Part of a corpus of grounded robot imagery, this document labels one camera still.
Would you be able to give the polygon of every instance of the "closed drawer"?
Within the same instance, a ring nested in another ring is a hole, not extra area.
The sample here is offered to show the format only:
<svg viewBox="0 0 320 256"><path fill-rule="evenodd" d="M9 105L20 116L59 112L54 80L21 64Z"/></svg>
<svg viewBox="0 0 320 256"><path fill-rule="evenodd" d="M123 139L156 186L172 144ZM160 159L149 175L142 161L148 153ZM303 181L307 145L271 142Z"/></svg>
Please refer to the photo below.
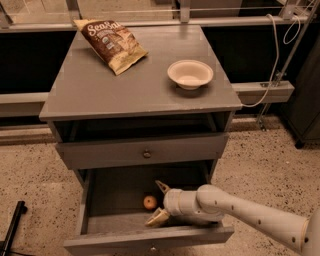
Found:
<svg viewBox="0 0 320 256"><path fill-rule="evenodd" d="M69 169L170 163L220 158L225 133L147 139L60 143L56 148Z"/></svg>
<svg viewBox="0 0 320 256"><path fill-rule="evenodd" d="M217 221L196 226L171 217L161 228L145 227L152 215L143 198L153 195L163 207L159 179L171 187L197 189L206 183L202 161L114 167L88 171L80 207L77 235L64 243L73 255L153 251L169 247L224 243L234 232Z"/></svg>

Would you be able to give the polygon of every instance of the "chip bag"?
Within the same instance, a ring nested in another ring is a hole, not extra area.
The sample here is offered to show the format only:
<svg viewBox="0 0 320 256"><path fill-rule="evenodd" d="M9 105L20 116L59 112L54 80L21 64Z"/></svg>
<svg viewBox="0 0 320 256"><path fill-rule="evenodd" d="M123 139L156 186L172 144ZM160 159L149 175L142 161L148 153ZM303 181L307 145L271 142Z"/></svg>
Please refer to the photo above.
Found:
<svg viewBox="0 0 320 256"><path fill-rule="evenodd" d="M126 71L148 54L129 29L115 21L75 20L74 22L95 52L116 75Z"/></svg>

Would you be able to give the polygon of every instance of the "white cable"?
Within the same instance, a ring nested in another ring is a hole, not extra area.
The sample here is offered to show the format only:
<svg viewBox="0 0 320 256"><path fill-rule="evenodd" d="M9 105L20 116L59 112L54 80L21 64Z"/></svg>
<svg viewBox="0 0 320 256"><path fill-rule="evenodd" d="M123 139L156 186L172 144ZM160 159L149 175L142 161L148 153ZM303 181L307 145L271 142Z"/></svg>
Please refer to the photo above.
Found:
<svg viewBox="0 0 320 256"><path fill-rule="evenodd" d="M300 18L299 18L299 16L297 16L297 15L294 15L294 17L296 18L296 20L291 24L291 26L288 28L287 32L285 33L285 35L284 35L284 37L283 37L283 43L284 43L284 44L290 44L294 39L296 39L296 37L298 36L298 34L299 34L299 32L300 32L300 29L301 29L301 21L300 21ZM291 28L297 23L297 21L298 21L299 26L298 26L298 29L297 29L296 34L294 35L294 37L291 38L290 41L286 41L286 38L287 38L287 36L288 36L289 31L290 31Z"/></svg>
<svg viewBox="0 0 320 256"><path fill-rule="evenodd" d="M277 51L277 57L276 57L276 60L274 62L274 65L273 65L273 69L272 69L272 72L271 72L271 75L270 75L270 78L269 78L269 83L268 83L268 86L267 86L267 89L264 93L264 95L262 96L262 98L255 104L253 105L246 105L246 104L242 104L243 107L247 107L247 108L253 108L253 107L256 107L258 106L264 99L265 97L267 96L268 92L269 92L269 89L272 85L272 79L273 79L273 75L274 75L274 72L276 70L276 67L277 67L277 64L278 64L278 60L279 60L279 44L278 44L278 36L277 36L277 27L276 27L276 23L274 21L274 18L271 14L267 14L267 17L271 19L272 21L272 25L273 25L273 33L274 33L274 41L275 41L275 45L276 45L276 51Z"/></svg>

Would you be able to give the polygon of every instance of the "drawer front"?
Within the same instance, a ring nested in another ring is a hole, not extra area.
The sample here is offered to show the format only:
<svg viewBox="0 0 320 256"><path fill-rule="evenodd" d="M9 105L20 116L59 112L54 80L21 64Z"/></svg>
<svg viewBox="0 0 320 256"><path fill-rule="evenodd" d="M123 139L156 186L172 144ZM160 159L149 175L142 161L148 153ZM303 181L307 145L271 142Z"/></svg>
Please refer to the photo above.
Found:
<svg viewBox="0 0 320 256"><path fill-rule="evenodd" d="M225 243L233 232L233 227L223 227L220 223L211 227L161 228L127 234L84 235L65 241L64 247L75 256L133 251L156 252L158 249L172 247Z"/></svg>
<svg viewBox="0 0 320 256"><path fill-rule="evenodd" d="M140 140L60 143L56 148L69 169L92 169L220 158L225 133Z"/></svg>

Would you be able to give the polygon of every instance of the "white bowl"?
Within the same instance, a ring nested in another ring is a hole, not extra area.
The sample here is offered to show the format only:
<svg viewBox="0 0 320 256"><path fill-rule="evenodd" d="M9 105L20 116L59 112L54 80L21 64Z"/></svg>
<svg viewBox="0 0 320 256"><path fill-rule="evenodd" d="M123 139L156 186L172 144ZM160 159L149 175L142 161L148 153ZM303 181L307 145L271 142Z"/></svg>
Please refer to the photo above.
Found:
<svg viewBox="0 0 320 256"><path fill-rule="evenodd" d="M212 69L196 60L180 60L168 68L168 76L181 88L195 90L209 83L213 78Z"/></svg>

